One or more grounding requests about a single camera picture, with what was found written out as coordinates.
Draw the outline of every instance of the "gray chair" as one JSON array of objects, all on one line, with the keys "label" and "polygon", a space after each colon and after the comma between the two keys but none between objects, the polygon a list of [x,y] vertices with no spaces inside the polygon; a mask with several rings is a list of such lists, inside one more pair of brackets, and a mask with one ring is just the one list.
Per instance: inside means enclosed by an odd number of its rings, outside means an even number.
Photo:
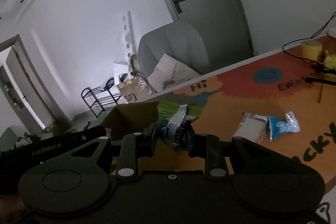
[{"label": "gray chair", "polygon": [[210,72],[210,61],[202,37],[184,21],[162,26],[141,38],[137,58],[146,77],[152,74],[164,53],[199,74]]}]

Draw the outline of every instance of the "cartoon drawing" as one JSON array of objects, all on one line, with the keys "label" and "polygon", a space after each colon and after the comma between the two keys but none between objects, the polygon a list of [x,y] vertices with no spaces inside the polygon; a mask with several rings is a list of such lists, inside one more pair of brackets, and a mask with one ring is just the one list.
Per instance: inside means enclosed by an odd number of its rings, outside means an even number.
[{"label": "cartoon drawing", "polygon": [[329,209],[330,209],[330,203],[329,202],[323,202],[320,204],[319,208],[316,210],[316,213],[323,218],[327,223],[331,223],[330,220],[330,214],[329,214]]}]

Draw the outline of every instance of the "red painted area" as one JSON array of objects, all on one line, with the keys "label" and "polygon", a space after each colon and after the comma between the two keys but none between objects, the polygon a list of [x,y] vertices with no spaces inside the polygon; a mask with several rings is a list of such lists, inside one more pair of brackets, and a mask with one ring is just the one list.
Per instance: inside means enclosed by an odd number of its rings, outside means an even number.
[{"label": "red painted area", "polygon": [[[256,71],[272,67],[282,70],[283,79],[272,84],[257,84],[253,81]],[[303,82],[300,77],[308,77],[309,73],[314,72],[310,64],[299,59],[295,59],[284,52],[257,60],[253,63],[242,67],[224,72],[217,75],[217,79],[223,83],[219,90],[224,91],[227,95],[239,97],[279,97],[290,96],[293,93],[311,87],[311,84],[298,83]]]}]

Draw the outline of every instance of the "yellow tape roll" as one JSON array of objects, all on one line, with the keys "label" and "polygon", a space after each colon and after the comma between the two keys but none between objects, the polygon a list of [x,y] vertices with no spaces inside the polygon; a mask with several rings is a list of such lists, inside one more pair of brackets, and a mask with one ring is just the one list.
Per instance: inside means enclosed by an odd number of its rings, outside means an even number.
[{"label": "yellow tape roll", "polygon": [[322,43],[316,40],[305,40],[301,43],[302,57],[320,62]]}]

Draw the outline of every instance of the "blue snack wrapper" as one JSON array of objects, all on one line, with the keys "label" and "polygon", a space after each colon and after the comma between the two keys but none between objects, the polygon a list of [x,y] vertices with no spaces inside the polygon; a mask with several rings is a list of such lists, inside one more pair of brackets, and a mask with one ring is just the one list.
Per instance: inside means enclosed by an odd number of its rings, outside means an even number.
[{"label": "blue snack wrapper", "polygon": [[274,141],[276,136],[288,132],[299,132],[300,126],[293,112],[287,112],[284,119],[270,116],[269,120],[269,139]]}]

